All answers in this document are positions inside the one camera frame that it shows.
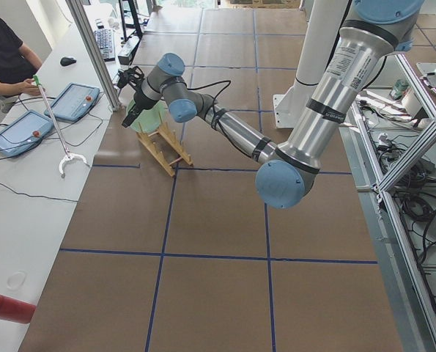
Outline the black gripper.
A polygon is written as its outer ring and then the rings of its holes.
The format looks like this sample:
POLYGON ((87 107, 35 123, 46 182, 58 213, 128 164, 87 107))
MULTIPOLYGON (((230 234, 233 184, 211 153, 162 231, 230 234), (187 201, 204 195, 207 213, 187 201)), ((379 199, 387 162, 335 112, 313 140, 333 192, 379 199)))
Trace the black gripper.
POLYGON ((138 114, 144 110, 150 110, 154 106, 154 100, 148 98, 142 90, 135 92, 133 100, 131 101, 131 107, 128 108, 128 114, 122 121, 122 126, 128 128, 133 124, 138 114))

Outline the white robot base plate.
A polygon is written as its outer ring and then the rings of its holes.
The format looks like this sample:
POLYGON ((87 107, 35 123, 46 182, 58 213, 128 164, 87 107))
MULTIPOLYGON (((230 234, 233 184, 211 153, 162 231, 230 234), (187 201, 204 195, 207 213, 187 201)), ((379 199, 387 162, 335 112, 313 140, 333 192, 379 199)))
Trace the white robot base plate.
POLYGON ((294 128, 296 118, 292 112, 292 93, 273 96, 273 112, 277 128, 294 128))

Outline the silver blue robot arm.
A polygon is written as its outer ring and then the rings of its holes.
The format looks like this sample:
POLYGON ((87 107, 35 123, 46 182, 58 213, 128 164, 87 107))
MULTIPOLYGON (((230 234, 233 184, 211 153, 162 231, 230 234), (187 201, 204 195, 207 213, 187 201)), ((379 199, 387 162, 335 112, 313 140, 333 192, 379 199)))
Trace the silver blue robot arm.
POLYGON ((275 95, 276 125, 290 128, 280 144, 262 135, 216 97, 187 86, 183 60, 164 54, 149 74, 138 67, 119 74, 119 87, 134 88, 128 127, 144 111, 165 102, 176 122, 200 117, 245 156, 259 163, 255 185, 274 208, 290 208, 310 192, 321 156, 345 120, 377 63, 410 50, 421 1, 316 1, 294 84, 275 95))

